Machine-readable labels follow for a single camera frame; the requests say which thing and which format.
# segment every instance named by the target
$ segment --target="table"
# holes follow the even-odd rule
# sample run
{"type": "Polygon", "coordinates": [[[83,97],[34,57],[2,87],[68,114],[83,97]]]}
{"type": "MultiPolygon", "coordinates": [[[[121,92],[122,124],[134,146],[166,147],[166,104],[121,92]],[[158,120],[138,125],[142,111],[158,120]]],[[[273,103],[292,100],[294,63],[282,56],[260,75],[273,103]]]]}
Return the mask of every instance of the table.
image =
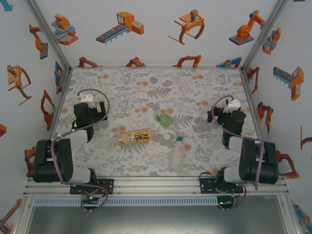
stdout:
{"type": "MultiPolygon", "coordinates": [[[[236,69],[76,68],[56,134],[71,129],[75,120],[73,106],[79,103],[77,92],[86,88],[103,91],[111,110],[108,120],[94,127],[92,140],[76,150],[73,161],[77,166],[94,169],[98,176],[198,176],[204,171],[216,174],[221,167],[237,165],[239,153],[225,149],[221,144],[222,130],[207,123],[207,111],[228,94],[240,101],[247,115],[242,134],[256,137],[240,72],[236,69]],[[154,120],[158,110],[174,117],[184,133],[185,159],[180,174],[169,170],[175,134],[154,120]],[[111,147],[119,133],[147,128],[159,130],[154,141],[111,147]],[[165,140],[164,134],[169,134],[170,140],[165,140]]],[[[104,97],[92,94],[95,101],[104,101],[107,107],[104,97]]]]}

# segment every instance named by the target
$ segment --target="bottle label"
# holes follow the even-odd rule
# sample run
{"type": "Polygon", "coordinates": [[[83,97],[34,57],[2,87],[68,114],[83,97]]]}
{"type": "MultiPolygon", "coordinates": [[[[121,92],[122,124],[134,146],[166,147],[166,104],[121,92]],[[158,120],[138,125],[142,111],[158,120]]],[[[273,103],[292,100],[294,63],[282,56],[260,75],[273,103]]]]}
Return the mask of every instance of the bottle label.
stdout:
{"type": "Polygon", "coordinates": [[[151,129],[144,129],[121,134],[121,143],[124,145],[136,144],[150,140],[153,140],[151,129]]]}

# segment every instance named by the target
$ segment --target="orange dot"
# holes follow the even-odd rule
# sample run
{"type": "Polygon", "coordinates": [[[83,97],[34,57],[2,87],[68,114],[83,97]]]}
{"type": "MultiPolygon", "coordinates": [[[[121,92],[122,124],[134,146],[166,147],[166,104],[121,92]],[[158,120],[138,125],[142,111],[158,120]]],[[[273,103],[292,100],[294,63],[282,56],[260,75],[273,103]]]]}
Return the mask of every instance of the orange dot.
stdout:
{"type": "Polygon", "coordinates": [[[172,108],[168,108],[168,109],[167,109],[167,113],[168,113],[168,114],[172,114],[173,112],[174,112],[174,110],[173,110],[172,108]]]}
{"type": "Polygon", "coordinates": [[[185,151],[190,151],[192,148],[192,145],[191,144],[185,144],[184,148],[185,148],[185,151]]]}
{"type": "Polygon", "coordinates": [[[127,127],[125,125],[121,125],[119,128],[118,128],[118,131],[120,133],[124,133],[126,131],[127,127]]]}
{"type": "Polygon", "coordinates": [[[219,168],[217,168],[217,167],[214,167],[214,168],[212,168],[212,170],[211,170],[211,174],[213,174],[213,175],[216,175],[217,173],[218,173],[218,171],[219,171],[219,168]]]}
{"type": "Polygon", "coordinates": [[[65,108],[62,109],[62,114],[65,114],[67,112],[68,112],[68,108],[65,107],[65,108]]]}
{"type": "Polygon", "coordinates": [[[146,106],[142,107],[141,111],[143,113],[147,113],[148,112],[148,107],[146,107],[146,106]]]}

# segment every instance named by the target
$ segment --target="white wall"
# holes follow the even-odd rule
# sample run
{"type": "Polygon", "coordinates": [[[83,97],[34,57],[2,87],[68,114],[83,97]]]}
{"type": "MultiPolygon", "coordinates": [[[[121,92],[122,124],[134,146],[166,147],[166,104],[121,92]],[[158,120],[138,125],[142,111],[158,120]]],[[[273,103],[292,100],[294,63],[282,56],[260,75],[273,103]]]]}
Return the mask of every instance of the white wall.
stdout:
{"type": "MultiPolygon", "coordinates": [[[[21,198],[27,181],[27,167],[24,162],[24,150],[31,149],[39,139],[48,137],[46,123],[40,110],[40,100],[43,89],[50,94],[52,101],[58,107],[60,93],[56,94],[54,66],[56,56],[52,48],[48,49],[48,57],[39,59],[39,51],[35,47],[35,37],[29,32],[28,25],[37,26],[25,1],[9,0],[13,5],[12,12],[4,12],[0,5],[0,123],[7,127],[7,133],[0,138],[0,218],[2,218],[16,200],[21,198]],[[24,104],[24,100],[17,89],[8,91],[6,66],[19,65],[28,73],[31,85],[24,91],[32,97],[24,104]]],[[[42,42],[47,42],[45,36],[39,32],[42,42]]],[[[51,112],[48,102],[46,110],[51,112]]]]}
{"type": "MultiPolygon", "coordinates": [[[[71,66],[80,57],[99,64],[125,66],[139,57],[145,65],[175,65],[181,57],[202,55],[199,65],[212,65],[238,56],[246,58],[254,42],[237,46],[229,41],[237,29],[247,24],[249,14],[259,10],[267,20],[276,0],[71,0],[36,1],[45,20],[52,23],[55,14],[65,16],[76,28],[78,40],[71,45],[60,45],[71,66]],[[178,38],[181,26],[174,23],[179,17],[196,9],[205,18],[205,29],[197,40],[184,36],[185,45],[168,37],[178,38]],[[116,13],[128,11],[144,24],[143,35],[130,32],[107,45],[96,41],[102,33],[117,25],[116,13]]],[[[251,35],[256,39],[260,25],[255,24],[251,35]]]]}
{"type": "MultiPolygon", "coordinates": [[[[310,216],[312,149],[311,143],[307,143],[303,150],[300,150],[300,126],[303,126],[304,130],[303,138],[312,137],[312,25],[309,16],[311,8],[312,1],[291,0],[273,28],[281,28],[277,47],[271,55],[260,51],[252,65],[252,68],[260,68],[259,88],[253,95],[255,102],[258,104],[263,101],[265,105],[274,109],[269,140],[276,144],[278,150],[289,154],[294,160],[300,178],[287,179],[287,186],[294,202],[310,216]],[[296,101],[291,100],[291,90],[288,86],[273,77],[275,66],[290,74],[301,66],[305,76],[301,85],[301,96],[296,101]]],[[[253,87],[254,80],[251,81],[251,88],[253,87]]],[[[286,162],[279,168],[282,173],[290,171],[286,162]]]]}

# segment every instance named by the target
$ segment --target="purple cable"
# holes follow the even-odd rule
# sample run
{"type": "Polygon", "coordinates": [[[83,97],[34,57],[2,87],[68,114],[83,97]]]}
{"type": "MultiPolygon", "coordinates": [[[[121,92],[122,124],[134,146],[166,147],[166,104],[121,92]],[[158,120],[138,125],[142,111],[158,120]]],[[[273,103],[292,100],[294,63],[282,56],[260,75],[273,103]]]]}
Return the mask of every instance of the purple cable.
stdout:
{"type": "Polygon", "coordinates": [[[81,203],[80,203],[81,208],[83,208],[85,212],[86,212],[86,211],[92,212],[92,211],[96,211],[97,209],[99,209],[99,208],[100,208],[101,206],[103,206],[104,203],[107,201],[107,198],[108,198],[108,192],[107,192],[107,190],[106,190],[105,188],[101,187],[101,186],[98,186],[98,185],[64,182],[63,177],[62,177],[62,174],[61,174],[61,172],[60,172],[60,170],[59,170],[59,166],[58,166],[58,163],[57,163],[56,155],[55,155],[55,152],[54,152],[54,145],[55,145],[55,143],[56,143],[58,140],[60,140],[62,137],[65,137],[65,136],[68,136],[68,135],[70,135],[70,134],[72,134],[72,133],[74,133],[74,132],[77,132],[77,131],[84,130],[84,129],[86,129],[86,128],[92,127],[92,126],[94,126],[94,125],[100,123],[101,121],[103,121],[103,120],[107,117],[107,115],[108,115],[108,112],[109,112],[109,110],[110,110],[110,102],[109,102],[108,97],[107,97],[103,92],[101,92],[100,90],[97,90],[97,89],[83,89],[83,90],[80,90],[80,91],[77,93],[77,95],[79,96],[79,94],[80,94],[81,92],[84,92],[84,91],[96,91],[96,92],[102,94],[102,95],[106,98],[106,100],[107,100],[107,111],[106,111],[106,115],[105,115],[103,118],[101,118],[98,122],[92,123],[92,124],[90,124],[90,125],[88,125],[88,126],[85,126],[85,127],[82,127],[82,128],[72,129],[72,130],[69,131],[69,132],[66,132],[66,133],[64,133],[64,134],[62,134],[62,135],[57,136],[57,137],[56,137],[54,140],[52,140],[52,142],[51,142],[51,156],[52,156],[52,160],[53,160],[53,163],[54,163],[54,166],[55,166],[55,170],[56,170],[56,172],[57,172],[57,174],[58,174],[58,178],[59,178],[59,181],[60,181],[61,184],[66,184],[66,185],[79,185],[79,186],[93,187],[93,188],[97,188],[97,189],[104,190],[104,192],[105,192],[105,200],[104,200],[100,205],[98,205],[96,208],[94,208],[94,209],[86,210],[86,209],[83,207],[83,200],[81,200],[81,203]]]}
{"type": "Polygon", "coordinates": [[[243,184],[239,184],[239,186],[245,188],[245,192],[244,192],[243,198],[242,198],[234,207],[229,208],[229,209],[224,209],[220,204],[218,204],[219,208],[220,208],[222,211],[224,211],[224,210],[227,210],[227,211],[234,210],[234,209],[236,209],[237,207],[239,207],[239,206],[243,203],[243,201],[244,201],[245,198],[246,198],[247,188],[246,188],[246,186],[243,185],[243,184]]]}
{"type": "Polygon", "coordinates": [[[213,120],[215,121],[216,125],[218,125],[218,127],[220,127],[224,132],[231,134],[234,137],[239,137],[239,138],[243,138],[243,139],[248,139],[248,140],[257,140],[261,142],[261,146],[260,146],[260,155],[259,155],[259,163],[258,163],[258,168],[257,168],[257,173],[255,176],[255,183],[254,183],[254,188],[256,190],[258,190],[258,183],[259,183],[259,178],[260,178],[260,171],[261,171],[261,166],[262,166],[262,160],[263,160],[263,152],[264,152],[264,141],[262,139],[254,139],[251,137],[247,137],[247,136],[240,136],[237,134],[234,134],[230,131],[228,131],[227,129],[223,128],[215,119],[215,115],[214,115],[214,110],[215,110],[215,106],[218,104],[218,102],[220,102],[222,99],[225,98],[232,98],[232,100],[234,100],[234,97],[232,95],[225,95],[221,98],[218,99],[218,101],[215,102],[215,104],[212,106],[211,111],[212,111],[212,116],[213,116],[213,120]]]}

